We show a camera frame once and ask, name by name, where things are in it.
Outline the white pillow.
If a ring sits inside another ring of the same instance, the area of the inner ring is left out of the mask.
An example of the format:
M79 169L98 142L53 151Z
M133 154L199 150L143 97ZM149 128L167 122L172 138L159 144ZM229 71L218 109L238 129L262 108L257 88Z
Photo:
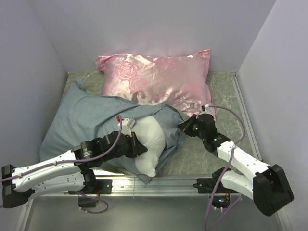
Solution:
M137 119L132 131L135 132L140 143L148 149L135 158L136 168L148 177L155 177L159 157L166 146L164 132L152 115Z

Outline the green beige patchwork pillowcase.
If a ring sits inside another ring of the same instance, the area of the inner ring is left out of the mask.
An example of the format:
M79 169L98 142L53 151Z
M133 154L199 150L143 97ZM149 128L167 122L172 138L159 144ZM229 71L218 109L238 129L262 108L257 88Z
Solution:
M153 116L162 128L166 146L159 157L156 172L176 154L187 140L187 136L178 128L183 119L178 111L166 104L139 105L132 101L115 96L96 96L84 92L84 86L77 79L68 90L66 97L60 104L55 118L49 128L39 150L41 162L57 157L82 142L94 138L102 138L113 131L118 131L116 117L144 118ZM105 166L117 166L136 175L143 183L151 181L140 173L135 165L135 158L122 156L104 162Z

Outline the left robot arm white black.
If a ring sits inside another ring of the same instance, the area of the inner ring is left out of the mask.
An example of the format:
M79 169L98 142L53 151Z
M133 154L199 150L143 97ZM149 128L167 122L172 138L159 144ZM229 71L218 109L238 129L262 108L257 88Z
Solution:
M5 165L1 168L2 207L15 208L50 193L93 193L97 188L95 167L122 156L133 159L147 151L135 133L124 135L114 131L38 164L27 167Z

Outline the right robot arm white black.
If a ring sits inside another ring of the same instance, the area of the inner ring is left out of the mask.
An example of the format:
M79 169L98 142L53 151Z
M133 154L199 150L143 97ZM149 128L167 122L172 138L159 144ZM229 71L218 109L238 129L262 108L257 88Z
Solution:
M282 167L255 159L217 131L212 115L193 115L178 128L190 137L202 140L205 149L230 162L239 173L228 169L212 180L217 192L231 189L252 199L259 211L271 216L294 200L294 194Z

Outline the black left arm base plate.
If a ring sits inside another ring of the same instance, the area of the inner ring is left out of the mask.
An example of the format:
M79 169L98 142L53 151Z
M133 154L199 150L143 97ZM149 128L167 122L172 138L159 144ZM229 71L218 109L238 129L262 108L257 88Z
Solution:
M111 179L98 179L84 183L84 187L81 190L68 191L69 194L76 194L77 192L83 194L111 194L112 191Z

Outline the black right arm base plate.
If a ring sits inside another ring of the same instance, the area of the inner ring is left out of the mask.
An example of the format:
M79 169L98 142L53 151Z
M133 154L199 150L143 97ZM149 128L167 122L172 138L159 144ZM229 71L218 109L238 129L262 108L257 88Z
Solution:
M216 181L213 178L198 178L192 186L197 189L199 194L212 194ZM224 188L220 183L216 193L226 193L229 190Z

